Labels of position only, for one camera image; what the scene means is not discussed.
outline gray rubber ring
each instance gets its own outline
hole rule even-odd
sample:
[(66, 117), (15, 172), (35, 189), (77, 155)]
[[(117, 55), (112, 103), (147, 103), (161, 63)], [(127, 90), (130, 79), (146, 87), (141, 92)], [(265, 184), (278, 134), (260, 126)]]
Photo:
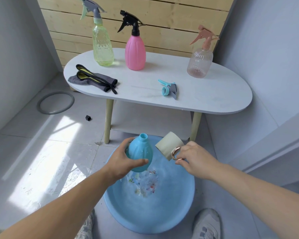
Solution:
[[(71, 97), (71, 103), (64, 109), (61, 109), (61, 110), (58, 110), (56, 112), (46, 112), (44, 110), (41, 109), (41, 103), (42, 101), (44, 101), (46, 98), (50, 97), (50, 96), (53, 96), (53, 95), (57, 95), (57, 94), (65, 94), (65, 95), (68, 95)], [(50, 94), (47, 94), (45, 96), (43, 96), (37, 103), (37, 110), (43, 114), (46, 114), (46, 115), (54, 115), (54, 114), (59, 114), (61, 112), (65, 112), (67, 109), (69, 109), (72, 105), (74, 104), (74, 96), (68, 92), (65, 92), (65, 91), (56, 91), (56, 92), (52, 92)]]

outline blue basin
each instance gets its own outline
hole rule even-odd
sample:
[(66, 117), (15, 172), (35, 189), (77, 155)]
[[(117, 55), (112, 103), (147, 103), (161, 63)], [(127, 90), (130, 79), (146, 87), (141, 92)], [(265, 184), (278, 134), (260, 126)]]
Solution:
[(106, 190), (104, 200), (112, 216), (124, 227), (137, 233), (155, 234), (173, 228), (185, 217), (193, 202), (195, 180), (155, 147), (161, 137), (148, 138), (154, 155), (145, 172), (153, 175), (155, 171), (155, 190), (141, 195), (136, 192), (136, 184), (124, 177)]

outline lower shelf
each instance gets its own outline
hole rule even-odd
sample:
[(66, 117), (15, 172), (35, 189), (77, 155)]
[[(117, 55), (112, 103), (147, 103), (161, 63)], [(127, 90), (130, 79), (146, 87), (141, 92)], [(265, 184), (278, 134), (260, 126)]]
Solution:
[(113, 107), (111, 129), (135, 134), (146, 133), (164, 137), (175, 133), (187, 140), (192, 120), (189, 111), (143, 105), (116, 100)]

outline yellow-green spray bottle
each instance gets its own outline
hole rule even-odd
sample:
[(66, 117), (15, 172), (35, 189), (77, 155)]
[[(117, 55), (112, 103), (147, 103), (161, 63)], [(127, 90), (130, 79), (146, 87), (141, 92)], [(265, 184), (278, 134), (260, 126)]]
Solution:
[(93, 29), (93, 53), (95, 61), (102, 66), (109, 66), (114, 61), (114, 53), (111, 40), (106, 28), (103, 26), (103, 20), (100, 15), (106, 11), (92, 0), (81, 0), (83, 2), (83, 19), (88, 12), (93, 12), (95, 27)]

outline pink trigger sprayer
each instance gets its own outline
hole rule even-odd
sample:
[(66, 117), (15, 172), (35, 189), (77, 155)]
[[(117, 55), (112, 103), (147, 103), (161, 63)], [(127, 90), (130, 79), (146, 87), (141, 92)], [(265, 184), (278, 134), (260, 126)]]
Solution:
[(210, 51), (211, 41), (218, 40), (213, 38), (216, 36), (212, 31), (205, 28), (203, 25), (198, 27), (199, 33), (196, 39), (191, 43), (195, 43), (199, 39), (205, 38), (202, 48), (198, 48), (193, 52), (187, 66), (187, 73), (196, 78), (204, 78), (209, 71), (211, 63), (213, 62), (213, 52)]
[(126, 11), (121, 10), (120, 14), (124, 16), (124, 18), (118, 32), (120, 32), (125, 26), (133, 26), (132, 35), (125, 47), (126, 66), (132, 70), (141, 70), (145, 66), (146, 51), (143, 40), (140, 37), (140, 31), (138, 27), (144, 26), (145, 24), (143, 24), (137, 17)]

